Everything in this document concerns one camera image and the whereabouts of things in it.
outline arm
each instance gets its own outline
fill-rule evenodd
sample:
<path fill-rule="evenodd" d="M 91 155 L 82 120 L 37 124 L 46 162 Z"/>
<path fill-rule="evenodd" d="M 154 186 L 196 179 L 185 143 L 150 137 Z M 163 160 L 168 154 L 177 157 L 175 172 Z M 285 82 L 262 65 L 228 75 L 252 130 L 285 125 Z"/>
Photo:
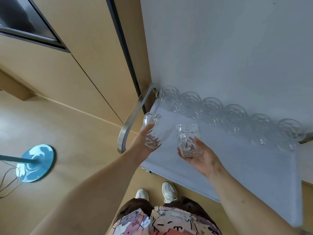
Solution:
<path fill-rule="evenodd" d="M 229 174 L 212 149 L 199 139 L 195 143 L 203 151 L 201 156 L 184 158 L 179 148 L 178 155 L 208 178 L 238 234 L 297 235 L 283 218 Z"/>
<path fill-rule="evenodd" d="M 105 234 L 137 167 L 156 149 L 145 146 L 147 125 L 130 148 L 74 188 L 31 235 Z"/>

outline wooden floor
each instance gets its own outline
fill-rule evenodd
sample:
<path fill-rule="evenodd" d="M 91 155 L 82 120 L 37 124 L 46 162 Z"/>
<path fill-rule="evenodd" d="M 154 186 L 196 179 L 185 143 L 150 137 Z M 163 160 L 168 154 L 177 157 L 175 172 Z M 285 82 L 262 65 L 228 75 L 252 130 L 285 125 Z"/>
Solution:
<path fill-rule="evenodd" d="M 0 199 L 0 234 L 29 234 L 73 187 L 119 156 L 119 126 L 57 103 L 38 97 L 22 102 L 0 91 L 0 112 L 0 154 L 20 157 L 30 147 L 42 143 L 57 150 L 57 162 L 47 177 L 20 184 Z M 129 141 L 134 136 L 131 132 Z M 0 178 L 8 167 L 0 162 Z M 14 176 L 8 175 L 6 181 Z M 142 187 L 148 190 L 153 205 L 162 205 L 164 181 L 165 178 L 139 167 L 121 205 Z M 224 235 L 236 234 L 220 203 L 175 186 L 179 195 L 198 202 Z M 313 188 L 308 185 L 303 185 L 303 202 L 304 229 L 313 232 Z"/>

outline drinking glass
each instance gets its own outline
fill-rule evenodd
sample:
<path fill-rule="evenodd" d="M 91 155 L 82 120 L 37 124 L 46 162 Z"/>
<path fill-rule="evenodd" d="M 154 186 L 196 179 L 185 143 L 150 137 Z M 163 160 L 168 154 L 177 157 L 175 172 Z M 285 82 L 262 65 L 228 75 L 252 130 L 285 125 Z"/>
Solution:
<path fill-rule="evenodd" d="M 228 105 L 221 111 L 220 123 L 228 133 L 240 133 L 248 122 L 246 110 L 236 104 Z"/>
<path fill-rule="evenodd" d="M 180 96 L 180 113 L 189 118 L 198 118 L 201 106 L 200 96 L 192 91 L 187 91 Z"/>
<path fill-rule="evenodd" d="M 165 86 L 159 93 L 161 106 L 168 110 L 177 112 L 179 110 L 179 91 L 174 86 Z"/>
<path fill-rule="evenodd" d="M 277 123 L 281 138 L 277 139 L 277 147 L 282 151 L 294 151 L 299 141 L 306 137 L 301 123 L 293 119 L 282 119 Z"/>
<path fill-rule="evenodd" d="M 200 156 L 202 150 L 195 144 L 195 138 L 200 138 L 198 124 L 183 123 L 176 126 L 178 146 L 183 157 Z"/>
<path fill-rule="evenodd" d="M 161 145 L 164 140 L 168 138 L 170 135 L 173 126 L 169 123 L 170 120 L 166 120 L 162 114 L 151 114 L 148 112 L 145 114 L 143 118 L 143 125 L 146 126 L 147 124 L 154 122 L 154 126 L 152 129 L 148 131 L 146 134 L 146 146 L 151 149 L 157 148 Z"/>
<path fill-rule="evenodd" d="M 220 100 L 213 97 L 208 97 L 201 101 L 198 117 L 208 125 L 218 125 L 218 116 L 220 115 L 221 110 L 223 110 L 223 104 L 220 102 Z"/>
<path fill-rule="evenodd" d="M 248 137 L 253 144 L 266 144 L 268 135 L 275 128 L 271 118 L 264 114 L 254 114 L 249 118 Z"/>

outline blue lamp base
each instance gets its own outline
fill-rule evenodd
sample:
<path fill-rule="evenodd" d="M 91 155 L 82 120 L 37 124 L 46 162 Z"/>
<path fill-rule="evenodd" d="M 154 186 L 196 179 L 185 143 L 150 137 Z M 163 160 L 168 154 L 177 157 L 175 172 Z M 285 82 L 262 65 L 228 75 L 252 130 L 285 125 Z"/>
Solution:
<path fill-rule="evenodd" d="M 34 159 L 34 163 L 19 162 L 16 165 L 16 176 L 22 182 L 35 182 L 45 177 L 55 161 L 55 150 L 46 144 L 34 146 L 21 158 Z"/>

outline blue stand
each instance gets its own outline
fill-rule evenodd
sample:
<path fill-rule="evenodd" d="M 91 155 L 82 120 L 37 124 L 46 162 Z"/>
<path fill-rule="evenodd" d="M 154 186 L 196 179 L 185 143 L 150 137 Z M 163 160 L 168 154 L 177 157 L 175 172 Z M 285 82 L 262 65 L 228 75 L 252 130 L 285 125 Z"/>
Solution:
<path fill-rule="evenodd" d="M 34 146 L 21 158 L 0 155 L 1 161 L 18 162 L 16 176 L 22 182 L 34 182 L 43 178 L 51 170 L 55 161 L 54 149 L 46 144 Z"/>

